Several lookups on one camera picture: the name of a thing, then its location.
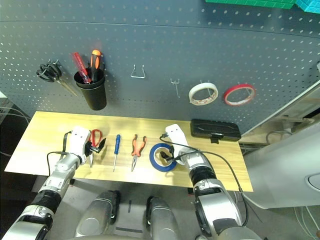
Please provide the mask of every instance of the blue tape roll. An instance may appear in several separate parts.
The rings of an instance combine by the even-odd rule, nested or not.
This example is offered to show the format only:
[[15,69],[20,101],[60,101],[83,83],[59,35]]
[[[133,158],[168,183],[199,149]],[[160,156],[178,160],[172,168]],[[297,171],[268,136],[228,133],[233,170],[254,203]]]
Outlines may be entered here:
[[167,166],[162,166],[159,163],[157,163],[157,161],[155,159],[156,151],[158,149],[163,149],[163,148],[170,150],[170,145],[165,144],[165,143],[158,143],[158,144],[154,145],[150,150],[149,158],[150,158],[150,162],[151,162],[152,166],[155,169],[157,169],[158,171],[161,171],[161,172],[169,172],[176,167],[176,165],[177,165],[176,161],[172,161]]

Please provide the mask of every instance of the blue screwdriver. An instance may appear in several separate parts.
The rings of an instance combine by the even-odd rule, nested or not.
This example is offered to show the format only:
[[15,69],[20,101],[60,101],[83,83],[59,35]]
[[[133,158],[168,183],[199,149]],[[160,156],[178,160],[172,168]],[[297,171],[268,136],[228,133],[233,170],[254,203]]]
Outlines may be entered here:
[[117,161],[117,155],[119,152],[119,145],[120,145],[120,135],[118,134],[115,138],[113,171],[115,171],[115,168],[116,168],[116,161]]

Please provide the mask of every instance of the masking tape roll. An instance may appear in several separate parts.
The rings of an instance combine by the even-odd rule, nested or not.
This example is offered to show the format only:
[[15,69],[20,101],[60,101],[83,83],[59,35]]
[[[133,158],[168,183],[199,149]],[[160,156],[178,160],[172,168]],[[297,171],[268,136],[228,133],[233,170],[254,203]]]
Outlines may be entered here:
[[173,170],[176,165],[177,165],[177,162],[176,161],[169,161],[169,164],[168,165],[162,165],[162,164],[159,164],[157,161],[156,161],[156,152],[159,150],[159,149],[167,149],[167,150],[170,150],[170,145],[168,144],[165,144],[165,143],[158,143],[156,145],[154,145],[151,150],[150,150],[150,154],[149,154],[149,158],[150,158],[150,162],[152,164],[152,166],[157,169],[158,171],[160,172],[169,172],[171,170]]
[[[194,95],[196,94],[196,92],[203,90],[203,89],[211,89],[213,90],[213,93],[205,98],[205,99],[201,99],[201,100],[196,100],[194,99]],[[193,88],[191,88],[191,90],[189,91],[189,100],[190,103],[196,106],[201,106],[201,105],[207,105],[212,103],[214,100],[216,100],[216,98],[218,97],[218,89],[216,87],[216,85],[214,85],[211,82],[204,82],[204,83],[200,83],[198,85],[195,85]]]

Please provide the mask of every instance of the robot leg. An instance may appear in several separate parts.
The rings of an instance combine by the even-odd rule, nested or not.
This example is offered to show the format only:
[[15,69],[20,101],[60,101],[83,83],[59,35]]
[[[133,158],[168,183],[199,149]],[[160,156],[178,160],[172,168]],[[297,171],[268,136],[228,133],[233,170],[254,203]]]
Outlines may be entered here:
[[159,197],[149,197],[146,203],[146,221],[153,240],[180,240],[181,234],[172,209]]
[[114,224],[120,203],[119,191],[105,191],[96,197],[76,227],[75,237],[103,235]]

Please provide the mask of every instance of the red tape roll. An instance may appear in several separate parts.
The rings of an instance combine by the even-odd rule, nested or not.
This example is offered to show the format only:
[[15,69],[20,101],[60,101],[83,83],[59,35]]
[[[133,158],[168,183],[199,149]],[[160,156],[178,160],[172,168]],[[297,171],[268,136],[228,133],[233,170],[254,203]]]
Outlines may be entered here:
[[[228,101],[228,96],[235,92],[238,91],[240,89],[248,89],[250,91],[249,96],[241,101]],[[248,83],[244,83],[244,84],[239,84],[239,85],[235,85],[233,87],[230,87],[227,91],[225,91],[223,98],[226,104],[230,105],[230,106],[241,106],[243,104],[247,104],[248,102],[250,102],[252,99],[254,99],[254,97],[256,96],[256,90],[254,88],[254,86],[252,86],[251,84]]]

